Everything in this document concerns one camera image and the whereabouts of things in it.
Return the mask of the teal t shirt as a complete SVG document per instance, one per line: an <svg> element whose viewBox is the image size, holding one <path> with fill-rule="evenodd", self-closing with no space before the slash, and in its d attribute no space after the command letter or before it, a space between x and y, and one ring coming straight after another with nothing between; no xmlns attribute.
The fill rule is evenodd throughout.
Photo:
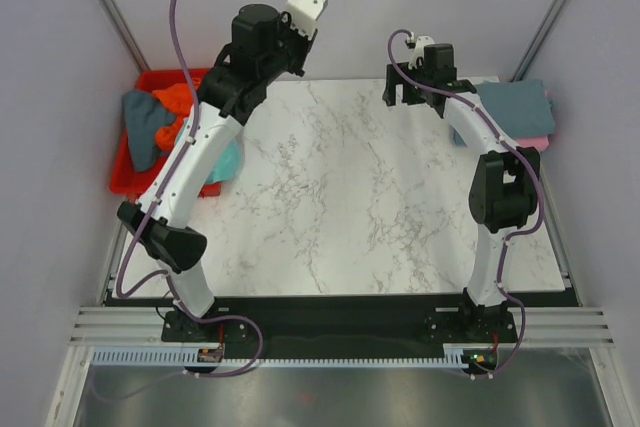
<svg viewBox="0 0 640 427"><path fill-rule="evenodd" d="M237 139L232 139L216 161L205 184L210 185L233 179L242 167L243 160L244 156L240 143Z"/></svg>

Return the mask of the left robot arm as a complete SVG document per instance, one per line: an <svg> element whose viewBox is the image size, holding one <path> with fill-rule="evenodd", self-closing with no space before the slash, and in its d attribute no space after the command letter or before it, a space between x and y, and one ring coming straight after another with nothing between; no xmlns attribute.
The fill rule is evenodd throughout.
<svg viewBox="0 0 640 427"><path fill-rule="evenodd" d="M281 11L265 4L242 7L160 173L138 201L118 208L130 245L142 246L157 262L186 315L185 329L198 340L215 336L220 318L210 309L214 295L201 265L207 238L188 225L193 206L221 154L265 101L269 85L284 73L303 75L325 8L321 0L289 0Z"/></svg>

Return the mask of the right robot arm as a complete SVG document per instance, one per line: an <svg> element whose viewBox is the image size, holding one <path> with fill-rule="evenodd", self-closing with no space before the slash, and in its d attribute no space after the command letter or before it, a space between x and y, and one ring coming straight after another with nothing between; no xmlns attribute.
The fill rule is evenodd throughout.
<svg viewBox="0 0 640 427"><path fill-rule="evenodd" d="M478 227L471 279L457 312L444 314L432 327L451 340L511 341L516 335L505 270L512 241L536 232L544 219L540 154L534 147L519 146L482 105L477 88L458 77L452 45L412 32L405 36L411 57L389 61L383 101L387 106L429 106L477 156L468 195ZM530 225L531 216L539 222Z"/></svg>

